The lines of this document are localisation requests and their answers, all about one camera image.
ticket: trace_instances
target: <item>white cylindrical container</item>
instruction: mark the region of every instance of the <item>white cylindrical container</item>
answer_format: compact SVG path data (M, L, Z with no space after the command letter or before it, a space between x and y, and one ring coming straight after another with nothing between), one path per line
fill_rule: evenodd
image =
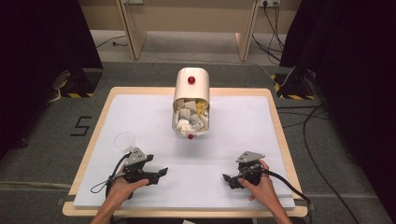
M177 135L205 136L209 131L209 74L203 68L186 67L177 74L172 128Z

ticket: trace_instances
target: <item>finger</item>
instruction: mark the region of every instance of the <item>finger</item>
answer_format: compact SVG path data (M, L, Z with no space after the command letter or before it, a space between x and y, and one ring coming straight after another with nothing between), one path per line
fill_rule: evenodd
M254 185L250 184L250 182L248 182L248 180L243 179L243 178L238 178L238 182L245 187L246 189L253 191L254 190Z
M136 190L138 188L146 186L148 183L149 183L148 179L141 179L139 181L136 181L136 182L130 184L129 186L131 187L132 190Z
M270 167L267 165L267 163L265 163L265 161L259 160L259 162L262 164L262 168L265 170L270 170Z

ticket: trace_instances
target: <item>black curtain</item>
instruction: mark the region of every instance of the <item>black curtain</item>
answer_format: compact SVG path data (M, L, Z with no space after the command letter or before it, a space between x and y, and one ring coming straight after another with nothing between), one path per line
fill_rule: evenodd
M29 132L64 70L103 68L78 1L0 7L0 159Z
M312 2L302 1L290 27L283 65L301 59L312 31L307 21L314 24L312 13L324 6ZM350 154L396 222L396 2L344 1L333 22L309 68Z

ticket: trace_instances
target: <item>power outlet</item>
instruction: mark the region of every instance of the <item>power outlet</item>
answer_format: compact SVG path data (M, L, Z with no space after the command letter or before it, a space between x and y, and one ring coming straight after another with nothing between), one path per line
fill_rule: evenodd
M264 1L267 1L267 7L276 7L276 3L280 5L280 0L260 0L260 7L264 7Z

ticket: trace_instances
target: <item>table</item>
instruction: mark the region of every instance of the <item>table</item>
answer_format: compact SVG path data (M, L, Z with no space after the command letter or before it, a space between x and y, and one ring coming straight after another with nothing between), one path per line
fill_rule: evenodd
M108 109L118 94L173 94L174 88L143 88L143 87L117 87L112 89L106 100L102 114L98 120L96 128L92 134L92 139L87 147L86 153L83 157L81 165L78 169L75 181L72 188L69 191L69 197L73 198L78 193L81 180L87 170L88 162L93 152L95 142L98 139L101 127L104 124ZM301 191L301 187L298 181L297 174L295 172L290 152L287 146L285 135L280 125L279 117L276 113L275 104L271 95L271 92L266 89L231 89L231 88L212 88L210 89L210 95L248 95L248 96L266 96L270 106L270 112L274 127L276 130L276 138L281 149L282 159L285 163L286 173L290 183ZM293 198L298 200L299 196L293 194ZM73 205L74 200L70 200L64 204L64 214L67 216L95 216L97 209L77 209ZM306 206L300 206L296 204L293 209L288 209L289 216L292 217L304 217L307 214ZM213 209L191 209L177 210L177 209L120 209L114 214L117 217L270 217L271 213L268 210L258 211L256 210L213 210Z
M257 0L144 0L142 5L117 0L117 3L133 59L139 58L147 31L181 31L235 33L239 57L245 61L259 7Z

